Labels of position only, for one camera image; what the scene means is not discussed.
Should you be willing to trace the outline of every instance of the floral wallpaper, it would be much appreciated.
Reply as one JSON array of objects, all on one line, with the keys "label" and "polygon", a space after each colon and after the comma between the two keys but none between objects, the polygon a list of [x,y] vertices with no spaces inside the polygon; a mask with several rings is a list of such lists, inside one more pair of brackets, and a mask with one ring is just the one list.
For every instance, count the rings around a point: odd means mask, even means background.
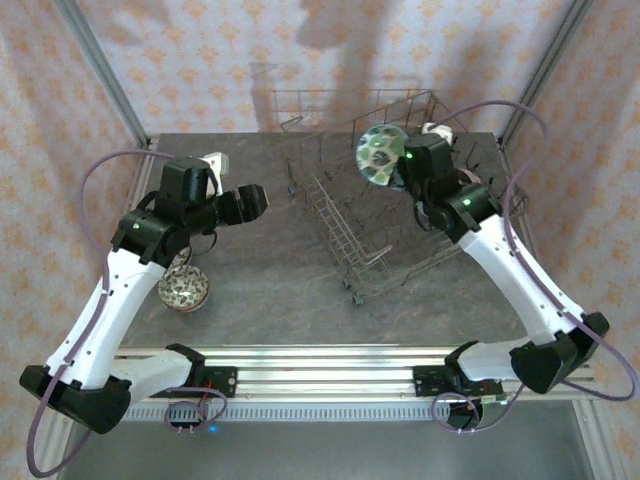
[{"label": "floral wallpaper", "polygon": [[[535,105],[548,119],[542,151],[529,124],[513,161],[539,155],[524,179],[543,265],[586,310],[611,323],[607,339],[640,370],[640,3],[594,2]],[[629,391],[608,353],[596,355],[603,390]],[[640,401],[609,404],[629,478],[640,472]]]},{"label": "floral wallpaper", "polygon": [[[64,339],[99,275],[78,226],[78,182],[97,156],[135,142],[53,2],[3,3],[0,34],[0,478],[17,480],[32,478],[24,449],[37,406],[18,378]],[[89,181],[105,244],[135,166],[122,159]]]},{"label": "floral wallpaper", "polygon": [[[450,108],[517,99],[572,2],[79,4],[144,127],[162,133],[273,131],[310,111],[333,123],[378,105],[380,88],[441,90]],[[286,92],[297,90],[305,92]],[[496,108],[467,122],[500,129],[507,118]]]}]

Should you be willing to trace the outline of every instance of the metal wire basket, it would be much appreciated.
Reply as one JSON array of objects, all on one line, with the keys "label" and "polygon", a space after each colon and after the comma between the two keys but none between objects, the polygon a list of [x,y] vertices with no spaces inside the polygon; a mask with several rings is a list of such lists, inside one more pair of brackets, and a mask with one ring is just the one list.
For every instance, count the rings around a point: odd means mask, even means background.
[{"label": "metal wire basket", "polygon": [[[459,252],[444,233],[418,226],[409,195],[369,183],[356,166],[358,139],[371,126],[390,123],[411,135],[448,112],[433,92],[415,92],[407,90],[401,100],[315,134],[308,133],[304,114],[281,124],[287,138],[289,193],[302,199],[317,219],[356,305]],[[471,133],[459,122],[452,127],[456,166],[475,173],[501,197],[508,177],[495,137]],[[525,208],[526,196],[518,190],[511,214],[522,214]]]}]

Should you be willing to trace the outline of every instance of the white connector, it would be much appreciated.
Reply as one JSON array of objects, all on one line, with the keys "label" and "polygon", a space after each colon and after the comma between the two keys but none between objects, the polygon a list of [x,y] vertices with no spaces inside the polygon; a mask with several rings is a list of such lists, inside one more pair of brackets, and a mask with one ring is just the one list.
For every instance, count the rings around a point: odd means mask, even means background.
[{"label": "white connector", "polygon": [[[202,157],[201,160],[204,160],[211,165],[211,170],[213,170],[213,174],[218,182],[218,195],[222,195],[222,180],[220,178],[229,172],[229,157],[222,152],[213,152],[208,153]],[[209,183],[207,185],[207,197],[210,197],[213,194],[213,185]]]},{"label": "white connector", "polygon": [[439,125],[433,130],[429,130],[431,125],[435,125],[435,123],[425,123],[422,126],[422,133],[437,133],[442,138],[444,138],[449,146],[453,144],[453,130],[451,127],[447,127],[446,125]]}]

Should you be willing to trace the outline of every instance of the gray countertop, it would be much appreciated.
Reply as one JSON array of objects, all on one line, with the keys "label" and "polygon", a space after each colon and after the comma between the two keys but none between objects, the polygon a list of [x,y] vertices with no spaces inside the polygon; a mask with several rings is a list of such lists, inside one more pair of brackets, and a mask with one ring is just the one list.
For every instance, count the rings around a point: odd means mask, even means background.
[{"label": "gray countertop", "polygon": [[[192,263],[208,275],[211,294],[190,314],[169,310],[153,290],[125,345],[220,344],[459,344],[525,334],[488,276],[464,254],[356,307],[342,275],[299,200],[287,192],[281,134],[166,134],[158,150],[229,156],[226,190],[265,187],[266,213],[253,223],[218,230],[216,247]],[[157,188],[163,162],[152,167]],[[202,250],[206,239],[193,241]]]}]

